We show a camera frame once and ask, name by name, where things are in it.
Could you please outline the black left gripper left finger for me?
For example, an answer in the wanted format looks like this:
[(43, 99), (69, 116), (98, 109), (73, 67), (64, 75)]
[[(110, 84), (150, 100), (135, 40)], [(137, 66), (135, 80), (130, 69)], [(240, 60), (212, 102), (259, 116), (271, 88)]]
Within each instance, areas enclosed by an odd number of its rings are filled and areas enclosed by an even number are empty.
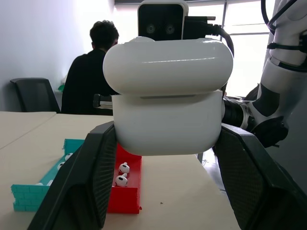
[(116, 149), (113, 122), (90, 131), (59, 169), (27, 230), (102, 230)]

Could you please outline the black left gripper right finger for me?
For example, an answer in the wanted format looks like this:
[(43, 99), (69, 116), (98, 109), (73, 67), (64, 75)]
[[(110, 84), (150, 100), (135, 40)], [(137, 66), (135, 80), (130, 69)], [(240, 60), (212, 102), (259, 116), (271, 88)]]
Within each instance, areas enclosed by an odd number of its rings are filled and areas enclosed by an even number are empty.
[(253, 134), (223, 124), (215, 153), (241, 230), (307, 230), (307, 195)]

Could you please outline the white earbud charging case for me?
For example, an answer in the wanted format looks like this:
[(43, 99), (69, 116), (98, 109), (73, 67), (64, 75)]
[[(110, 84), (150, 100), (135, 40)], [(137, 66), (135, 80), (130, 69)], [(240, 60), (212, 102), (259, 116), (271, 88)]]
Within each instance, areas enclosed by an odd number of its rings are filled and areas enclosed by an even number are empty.
[(233, 55), (222, 42), (137, 37), (112, 47), (103, 74), (117, 140), (141, 156), (198, 154), (218, 140)]

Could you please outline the red plastic tray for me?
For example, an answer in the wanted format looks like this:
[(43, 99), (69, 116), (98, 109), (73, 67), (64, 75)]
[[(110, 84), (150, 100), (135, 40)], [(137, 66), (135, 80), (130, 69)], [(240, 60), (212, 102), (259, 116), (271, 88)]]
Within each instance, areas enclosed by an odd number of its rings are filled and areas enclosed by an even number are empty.
[[(116, 177), (122, 175), (120, 165), (127, 163), (130, 171), (127, 175), (128, 183), (121, 187), (116, 185)], [(120, 145), (117, 145), (116, 163), (108, 204), (108, 213), (138, 214), (142, 209), (140, 205), (142, 177), (142, 156), (128, 153)]]

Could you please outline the teal plastic tray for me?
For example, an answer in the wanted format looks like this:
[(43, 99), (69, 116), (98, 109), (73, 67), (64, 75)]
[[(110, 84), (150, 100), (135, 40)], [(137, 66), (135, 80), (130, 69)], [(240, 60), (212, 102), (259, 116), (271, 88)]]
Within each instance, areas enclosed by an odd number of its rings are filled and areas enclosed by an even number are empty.
[(11, 192), (14, 197), (13, 210), (19, 212), (36, 212), (40, 207), (45, 195), (50, 186), (47, 183), (54, 180), (58, 170), (57, 165), (61, 162), (66, 162), (65, 156), (69, 153), (74, 153), (82, 144), (83, 139), (65, 139), (63, 144), (63, 156), (48, 170), (38, 183), (43, 186), (35, 184), (13, 184)]

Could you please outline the black office chair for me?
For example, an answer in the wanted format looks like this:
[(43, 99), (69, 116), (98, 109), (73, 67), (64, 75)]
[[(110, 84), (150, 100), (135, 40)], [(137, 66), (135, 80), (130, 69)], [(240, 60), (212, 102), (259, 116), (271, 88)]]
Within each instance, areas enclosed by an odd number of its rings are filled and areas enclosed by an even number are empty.
[(10, 82), (16, 88), (22, 112), (56, 112), (60, 108), (48, 79), (17, 78)]

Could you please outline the person in black top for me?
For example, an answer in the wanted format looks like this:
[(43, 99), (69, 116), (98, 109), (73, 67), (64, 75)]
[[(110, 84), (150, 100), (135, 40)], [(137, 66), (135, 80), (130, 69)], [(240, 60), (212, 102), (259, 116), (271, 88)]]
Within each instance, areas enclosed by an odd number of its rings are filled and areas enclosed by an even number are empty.
[(78, 56), (72, 63), (62, 93), (61, 112), (73, 115), (107, 115), (112, 110), (93, 107), (95, 94), (116, 95), (103, 75), (107, 51), (118, 43), (119, 34), (111, 21), (97, 21), (90, 30), (92, 51)]

